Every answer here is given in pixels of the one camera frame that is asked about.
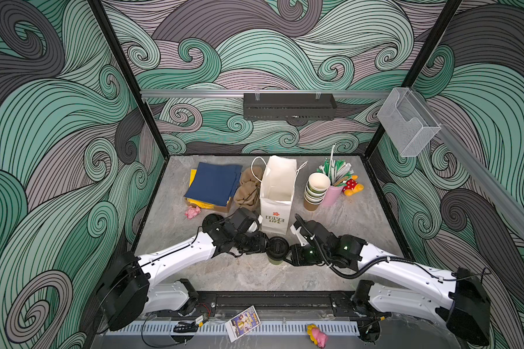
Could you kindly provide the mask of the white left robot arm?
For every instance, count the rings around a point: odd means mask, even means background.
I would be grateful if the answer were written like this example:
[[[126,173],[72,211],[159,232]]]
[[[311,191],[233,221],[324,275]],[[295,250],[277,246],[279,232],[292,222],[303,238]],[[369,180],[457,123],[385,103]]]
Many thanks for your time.
[[[265,253],[268,243],[269,238],[260,231],[232,236],[223,228],[214,228],[207,233],[199,230],[194,237],[151,254],[121,254],[103,273],[95,291],[107,330],[120,330],[147,313],[192,312],[195,290],[189,281],[163,285],[165,279],[233,248],[239,255]]]

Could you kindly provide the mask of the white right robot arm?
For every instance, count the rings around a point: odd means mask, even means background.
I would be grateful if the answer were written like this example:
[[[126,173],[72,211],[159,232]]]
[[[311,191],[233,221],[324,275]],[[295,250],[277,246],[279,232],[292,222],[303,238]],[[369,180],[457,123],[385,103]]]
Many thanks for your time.
[[[357,281],[352,304],[367,340],[377,337],[383,318],[400,314],[442,325],[470,345],[490,343],[491,299],[482,284],[487,270],[423,266],[351,235],[309,237],[292,245],[285,260],[293,266],[326,266],[336,276]]]

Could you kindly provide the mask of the green paper coffee cup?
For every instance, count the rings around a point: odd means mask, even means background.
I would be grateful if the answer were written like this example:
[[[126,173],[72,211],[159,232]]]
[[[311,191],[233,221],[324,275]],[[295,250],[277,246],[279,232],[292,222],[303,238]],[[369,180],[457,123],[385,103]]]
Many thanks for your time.
[[[283,263],[285,258],[285,256],[282,254],[268,254],[267,257],[269,259],[269,262],[276,266]]]

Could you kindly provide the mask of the black plastic cup lid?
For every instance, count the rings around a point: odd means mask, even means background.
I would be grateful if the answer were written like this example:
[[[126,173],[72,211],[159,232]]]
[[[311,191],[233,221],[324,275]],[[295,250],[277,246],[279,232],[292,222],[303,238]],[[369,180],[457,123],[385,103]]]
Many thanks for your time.
[[[288,255],[290,245],[285,238],[274,236],[268,241],[266,247],[266,254],[282,254],[285,257]]]

